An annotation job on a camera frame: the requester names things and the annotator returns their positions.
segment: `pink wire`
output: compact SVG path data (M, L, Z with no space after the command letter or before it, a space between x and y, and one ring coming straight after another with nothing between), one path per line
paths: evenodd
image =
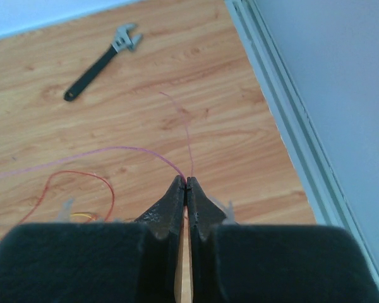
M160 92L160 93L162 95L165 95L167 98L170 99L170 101L172 102L172 104L176 108L176 111L180 114L181 119L183 120L185 132L187 134L187 145L188 145L189 159L191 160L191 177L193 177L194 176L194 160L193 160L192 152L191 152L191 140L190 140L190 132L188 131L188 122L185 119L183 112L180 110L180 109L182 109L182 107L173 99L173 97L164 93L164 92Z
M100 148L99 150L87 151L85 153L80 153L80 154L75 155L75 156L62 158L62 159L59 159L59 160L56 160L53 162L49 162L46 164L28 167L26 169L13 170L11 172L2 172L2 173L0 173L0 179L5 178L5 177L9 177L11 175L25 174L26 172L35 172L36 170L44 169L46 167L50 167L53 165L69 162L69 161L76 160L76 159L79 159L79 158L82 158L82 157L85 157L88 155L93 155L95 153L107 152L109 150L137 150L139 152L149 153L149 154L156 156L157 158L161 159L163 162L167 163L168 165L170 165L173 169L176 170L176 172L181 176L181 178L183 178L183 181L186 182L184 174L171 161L169 161L168 159L164 158L162 155L159 155L158 153L156 153L154 151L147 150L146 148L142 148L142 147L132 147L132 146L110 146L110 147L106 147L106 148Z

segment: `wall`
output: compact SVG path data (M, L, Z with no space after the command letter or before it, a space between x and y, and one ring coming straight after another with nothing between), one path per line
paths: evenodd
M0 0L0 38L132 2L137 0Z
M379 0L256 0L379 269Z

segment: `wrench handle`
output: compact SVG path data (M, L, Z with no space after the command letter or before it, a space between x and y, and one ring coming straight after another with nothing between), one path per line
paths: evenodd
M73 101L84 89L94 80L94 78L107 66L109 61L117 54L115 48L111 45L109 49L94 63L82 76L72 84L64 93L63 99Z

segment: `orange wire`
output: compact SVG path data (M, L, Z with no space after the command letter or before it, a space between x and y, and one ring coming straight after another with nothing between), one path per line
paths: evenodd
M105 216L104 218L104 221L107 221L109 219L109 217L111 216L111 213L112 213L112 210L114 209L114 204L115 204L115 193L114 193L114 189L112 188L112 186L109 184L109 182L104 179L104 178L101 178L95 174L90 174L89 172L78 172L77 170L60 170L59 172L55 172L53 174L51 174L48 178L48 180L46 181L45 183L45 188L44 188L44 191L42 192L42 194L40 195L40 198L38 199L38 202L35 204L35 206L17 223L17 225L19 224L22 224L24 223L28 218L29 216L32 215L32 213L37 210L37 208L42 204L43 200L45 199L45 196L49 190L49 185L52 181L52 179L59 175L59 174L79 174L79 175L89 175L91 177L95 177L97 178L98 180L101 180L102 182L104 182L105 184L107 184L109 190L111 191L111 194L112 194L112 201L111 201L111 206L108 210L108 213L107 215Z

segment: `baseboard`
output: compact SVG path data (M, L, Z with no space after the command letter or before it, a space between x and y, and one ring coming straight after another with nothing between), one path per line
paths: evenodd
M302 182L319 224L348 230L359 242L373 278L379 274L358 226L347 207L297 88L279 56L273 39L253 0L226 0L226 6L262 88L281 138Z

